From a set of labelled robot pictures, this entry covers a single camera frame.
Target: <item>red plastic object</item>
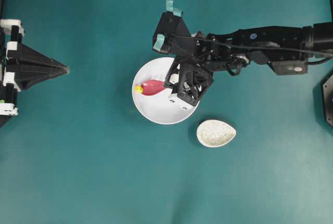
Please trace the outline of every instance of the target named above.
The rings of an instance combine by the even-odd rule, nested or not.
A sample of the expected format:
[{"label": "red plastic object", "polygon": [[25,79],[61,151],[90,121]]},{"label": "red plastic object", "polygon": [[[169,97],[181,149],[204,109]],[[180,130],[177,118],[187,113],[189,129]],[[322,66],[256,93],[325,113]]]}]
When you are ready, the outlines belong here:
[{"label": "red plastic object", "polygon": [[144,90],[142,94],[146,96],[153,96],[165,89],[163,81],[159,80],[147,80],[141,84],[141,87]]}]

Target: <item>green tape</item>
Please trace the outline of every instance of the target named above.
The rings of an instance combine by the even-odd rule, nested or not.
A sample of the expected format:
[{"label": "green tape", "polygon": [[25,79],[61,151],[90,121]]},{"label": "green tape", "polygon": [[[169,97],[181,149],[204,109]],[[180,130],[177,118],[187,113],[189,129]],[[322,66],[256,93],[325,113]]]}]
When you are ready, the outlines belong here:
[{"label": "green tape", "polygon": [[179,8],[173,8],[173,15],[181,17],[182,16],[182,11]]},{"label": "green tape", "polygon": [[166,10],[169,12],[173,12],[173,1],[166,0]]},{"label": "green tape", "polygon": [[164,40],[165,40],[164,35],[163,34],[158,34],[156,42],[153,46],[153,49],[155,49],[156,51],[160,51],[162,46],[163,46]]},{"label": "green tape", "polygon": [[173,1],[172,0],[166,0],[166,10],[169,12],[172,12],[174,16],[181,17],[182,16],[182,11],[179,8],[173,7]]}]

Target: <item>small white dish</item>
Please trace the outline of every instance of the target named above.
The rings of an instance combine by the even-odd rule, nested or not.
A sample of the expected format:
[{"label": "small white dish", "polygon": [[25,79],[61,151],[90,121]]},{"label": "small white dish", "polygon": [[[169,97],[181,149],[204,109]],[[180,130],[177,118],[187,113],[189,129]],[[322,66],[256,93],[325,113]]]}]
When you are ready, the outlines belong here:
[{"label": "small white dish", "polygon": [[158,58],[146,63],[135,75],[132,85],[132,97],[138,111],[157,124],[176,124],[193,114],[199,103],[192,109],[182,110],[178,103],[170,102],[172,89],[165,89],[153,96],[135,92],[135,86],[147,80],[164,81],[174,58]]},{"label": "small white dish", "polygon": [[206,120],[197,128],[199,142],[209,148],[217,148],[229,143],[236,136],[236,130],[219,120]]}]

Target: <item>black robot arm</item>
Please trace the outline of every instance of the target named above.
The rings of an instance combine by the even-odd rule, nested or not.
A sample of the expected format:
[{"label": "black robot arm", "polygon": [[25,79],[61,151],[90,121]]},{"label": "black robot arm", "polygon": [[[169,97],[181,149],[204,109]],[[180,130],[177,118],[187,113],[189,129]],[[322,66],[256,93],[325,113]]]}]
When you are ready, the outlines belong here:
[{"label": "black robot arm", "polygon": [[[153,50],[176,58],[165,87],[195,106],[213,83],[213,73],[239,75],[252,61],[268,65],[277,75],[304,74],[308,65],[333,57],[333,23],[313,27],[264,27],[217,35],[191,35],[182,14],[164,12],[153,36]],[[309,62],[309,58],[322,57]]]}]

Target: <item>speckled white dish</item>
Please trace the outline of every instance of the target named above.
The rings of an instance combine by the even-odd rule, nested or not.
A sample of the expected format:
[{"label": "speckled white dish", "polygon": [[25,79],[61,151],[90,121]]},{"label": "speckled white dish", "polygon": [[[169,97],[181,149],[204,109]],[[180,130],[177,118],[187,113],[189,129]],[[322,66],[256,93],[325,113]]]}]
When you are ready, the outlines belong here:
[{"label": "speckled white dish", "polygon": [[217,148],[229,143],[236,136],[236,130],[219,120],[207,120],[197,128],[197,137],[202,145]]}]

